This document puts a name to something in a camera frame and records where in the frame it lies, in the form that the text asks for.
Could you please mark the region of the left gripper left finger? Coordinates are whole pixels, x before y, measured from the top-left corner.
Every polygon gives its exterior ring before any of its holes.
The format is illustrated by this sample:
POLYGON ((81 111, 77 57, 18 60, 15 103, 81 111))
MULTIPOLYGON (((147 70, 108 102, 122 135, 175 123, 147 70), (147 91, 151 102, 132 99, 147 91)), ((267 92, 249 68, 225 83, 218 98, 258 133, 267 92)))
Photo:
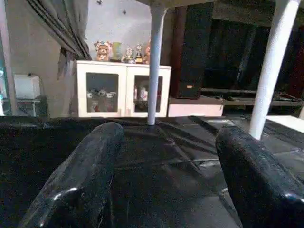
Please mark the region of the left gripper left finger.
POLYGON ((120 124, 96 127, 50 175, 18 227, 100 227, 123 141, 120 124))

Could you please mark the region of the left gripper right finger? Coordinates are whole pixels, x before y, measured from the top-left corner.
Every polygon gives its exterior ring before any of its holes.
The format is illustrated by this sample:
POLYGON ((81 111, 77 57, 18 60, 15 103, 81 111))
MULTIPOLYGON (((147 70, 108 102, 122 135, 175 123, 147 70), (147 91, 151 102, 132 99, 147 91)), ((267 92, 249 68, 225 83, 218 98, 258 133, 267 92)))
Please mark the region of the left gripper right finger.
POLYGON ((304 185, 260 141, 236 126, 223 126, 215 145, 243 227, 304 226, 304 185))

